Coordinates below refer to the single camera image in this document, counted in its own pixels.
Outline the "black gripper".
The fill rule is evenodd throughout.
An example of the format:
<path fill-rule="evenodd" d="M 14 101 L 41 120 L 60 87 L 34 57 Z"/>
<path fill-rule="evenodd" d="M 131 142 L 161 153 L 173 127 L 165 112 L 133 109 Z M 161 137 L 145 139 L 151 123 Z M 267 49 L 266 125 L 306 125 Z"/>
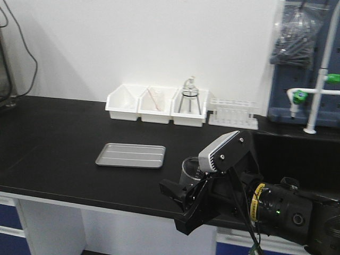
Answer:
<path fill-rule="evenodd" d="M 250 203 L 255 186 L 262 180 L 254 154 L 248 152 L 226 171 L 204 174 L 204 184 L 197 186 L 167 179 L 160 181 L 161 193 L 183 212 L 174 219 L 176 229 L 188 235 L 220 215 L 233 215 L 251 232 Z"/>

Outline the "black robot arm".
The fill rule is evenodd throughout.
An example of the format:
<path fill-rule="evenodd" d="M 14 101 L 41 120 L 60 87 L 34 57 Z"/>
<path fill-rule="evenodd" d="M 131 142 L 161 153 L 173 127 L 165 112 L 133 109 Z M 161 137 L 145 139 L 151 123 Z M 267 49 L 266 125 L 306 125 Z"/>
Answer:
<path fill-rule="evenodd" d="M 309 254 L 339 254 L 338 200 L 302 191 L 288 177 L 265 183 L 251 152 L 216 156 L 213 165 L 217 171 L 195 184 L 160 182 L 162 194 L 183 211 L 175 218 L 178 231 L 190 234 L 220 215 L 234 215 L 251 236 L 278 236 Z"/>

